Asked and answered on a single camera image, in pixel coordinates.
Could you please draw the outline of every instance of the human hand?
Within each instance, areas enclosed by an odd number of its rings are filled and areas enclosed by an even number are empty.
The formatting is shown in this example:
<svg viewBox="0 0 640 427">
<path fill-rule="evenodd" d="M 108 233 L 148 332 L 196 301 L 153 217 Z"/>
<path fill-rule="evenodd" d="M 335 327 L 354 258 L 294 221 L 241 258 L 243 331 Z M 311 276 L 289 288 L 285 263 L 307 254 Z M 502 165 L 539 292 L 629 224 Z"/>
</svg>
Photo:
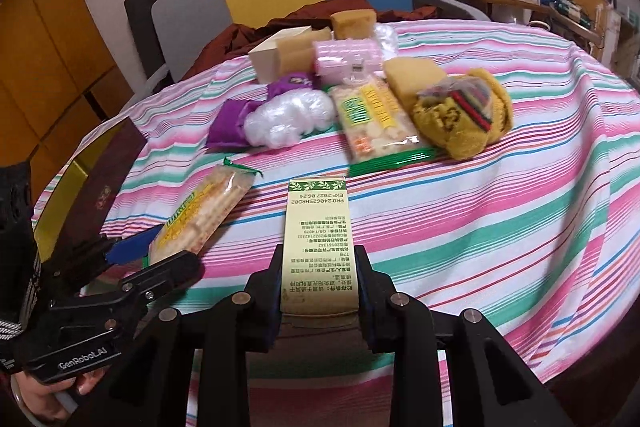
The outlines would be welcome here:
<svg viewBox="0 0 640 427">
<path fill-rule="evenodd" d="M 104 376 L 107 368 L 101 367 L 79 377 L 63 380 L 52 385 L 43 385 L 32 376 L 22 372 L 15 375 L 24 405 L 31 413 L 44 421 L 66 420 L 69 413 L 58 401 L 55 393 L 71 389 L 74 385 L 79 394 L 89 393 Z"/>
</svg>

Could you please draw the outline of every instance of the table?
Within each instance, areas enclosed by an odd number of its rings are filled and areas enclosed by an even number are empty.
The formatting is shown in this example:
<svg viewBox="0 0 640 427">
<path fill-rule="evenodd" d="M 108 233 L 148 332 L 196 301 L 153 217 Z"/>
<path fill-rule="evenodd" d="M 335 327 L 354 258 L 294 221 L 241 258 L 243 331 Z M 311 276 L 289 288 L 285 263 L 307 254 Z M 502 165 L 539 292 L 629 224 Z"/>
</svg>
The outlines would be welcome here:
<svg viewBox="0 0 640 427">
<path fill-rule="evenodd" d="M 467 162 L 349 178 L 354 241 L 399 291 L 447 313 L 481 310 L 546 381 L 603 338 L 640 292 L 640 98 L 572 42 L 543 30 L 451 20 L 394 27 L 403 55 L 431 57 L 452 74 L 491 71 L 513 99 L 515 127 Z M 148 144 L 103 231 L 129 235 L 169 217 L 222 161 L 202 148 L 222 101 L 265 95 L 239 57 L 120 115 Z M 345 174 L 348 164 L 335 129 L 286 151 L 232 159 L 264 178 L 216 234 L 205 278 L 177 303 L 183 312 L 241 289 L 268 265 L 283 237 L 290 178 Z M 283 327 L 273 352 L 251 355 L 248 364 L 255 426 L 387 425 L 392 357 L 368 353 L 357 330 Z M 450 423 L 444 357 L 441 368 Z M 195 408 L 192 398 L 190 424 Z"/>
</svg>

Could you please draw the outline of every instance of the pink package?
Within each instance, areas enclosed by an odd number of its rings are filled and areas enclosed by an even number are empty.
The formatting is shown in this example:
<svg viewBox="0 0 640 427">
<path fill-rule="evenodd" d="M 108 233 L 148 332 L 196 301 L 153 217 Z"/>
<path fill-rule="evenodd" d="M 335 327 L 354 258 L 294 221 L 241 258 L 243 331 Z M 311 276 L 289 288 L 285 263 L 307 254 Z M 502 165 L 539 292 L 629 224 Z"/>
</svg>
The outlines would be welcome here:
<svg viewBox="0 0 640 427">
<path fill-rule="evenodd" d="M 353 65 L 371 73 L 382 71 L 382 50 L 373 39 L 345 39 L 343 41 L 314 42 L 316 74 L 322 85 L 342 84 L 353 72 Z"/>
</svg>

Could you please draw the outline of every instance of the beige box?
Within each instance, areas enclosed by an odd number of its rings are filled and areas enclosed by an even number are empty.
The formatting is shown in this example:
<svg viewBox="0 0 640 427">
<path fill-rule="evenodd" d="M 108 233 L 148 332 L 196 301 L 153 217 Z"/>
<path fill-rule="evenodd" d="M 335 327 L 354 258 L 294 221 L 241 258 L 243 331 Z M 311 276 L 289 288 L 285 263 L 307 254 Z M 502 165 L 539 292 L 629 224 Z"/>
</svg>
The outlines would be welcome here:
<svg viewBox="0 0 640 427">
<path fill-rule="evenodd" d="M 286 28 L 272 35 L 261 44 L 258 44 L 249 52 L 251 64 L 254 66 L 258 82 L 261 84 L 271 84 L 278 79 L 280 63 L 278 62 L 278 50 L 276 41 L 283 37 L 295 37 L 305 32 L 311 31 L 311 26 L 301 28 Z"/>
</svg>

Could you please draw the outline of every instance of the food item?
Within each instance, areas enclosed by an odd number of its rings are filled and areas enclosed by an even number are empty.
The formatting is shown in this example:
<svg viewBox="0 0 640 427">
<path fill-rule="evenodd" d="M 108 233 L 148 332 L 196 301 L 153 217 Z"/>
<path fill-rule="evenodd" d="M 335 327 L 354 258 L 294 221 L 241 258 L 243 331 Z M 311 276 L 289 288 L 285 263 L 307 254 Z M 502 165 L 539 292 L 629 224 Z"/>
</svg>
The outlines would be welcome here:
<svg viewBox="0 0 640 427">
<path fill-rule="evenodd" d="M 280 61 L 280 76 L 289 73 L 314 72 L 316 53 L 314 42 L 330 41 L 331 30 L 324 28 L 318 31 L 310 31 L 296 35 L 295 37 L 284 37 L 276 41 L 278 50 L 278 60 Z"/>
<path fill-rule="evenodd" d="M 447 76 L 430 58 L 396 57 L 385 61 L 386 81 L 407 113 L 414 110 L 417 93 Z"/>
<path fill-rule="evenodd" d="M 345 10 L 331 15 L 337 40 L 369 39 L 374 35 L 375 10 Z"/>
<path fill-rule="evenodd" d="M 335 86 L 329 94 L 353 154 L 350 176 L 399 168 L 435 156 L 380 78 L 371 76 L 360 86 Z"/>
<path fill-rule="evenodd" d="M 257 171 L 225 158 L 180 204 L 149 245 L 149 263 L 174 253 L 200 253 L 209 237 L 254 184 Z"/>
</svg>

